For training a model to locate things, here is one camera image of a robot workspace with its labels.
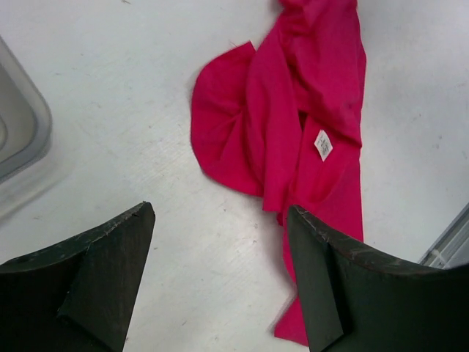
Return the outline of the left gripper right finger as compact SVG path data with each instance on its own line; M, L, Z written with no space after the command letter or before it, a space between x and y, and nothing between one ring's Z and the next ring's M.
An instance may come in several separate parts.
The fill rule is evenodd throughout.
M299 206L287 218L311 351L466 351L468 266L386 254Z

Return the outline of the pink t shirt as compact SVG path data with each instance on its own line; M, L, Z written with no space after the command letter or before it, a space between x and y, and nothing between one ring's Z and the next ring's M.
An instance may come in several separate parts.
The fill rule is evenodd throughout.
M200 71L191 144L202 171L262 199L287 225L299 205L363 239L360 154L366 53L356 1L283 1L260 46Z

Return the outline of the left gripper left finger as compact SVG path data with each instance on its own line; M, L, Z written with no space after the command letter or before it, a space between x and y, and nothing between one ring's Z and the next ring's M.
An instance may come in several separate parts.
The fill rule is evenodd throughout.
M154 226L141 202L1 264L1 350L122 351Z

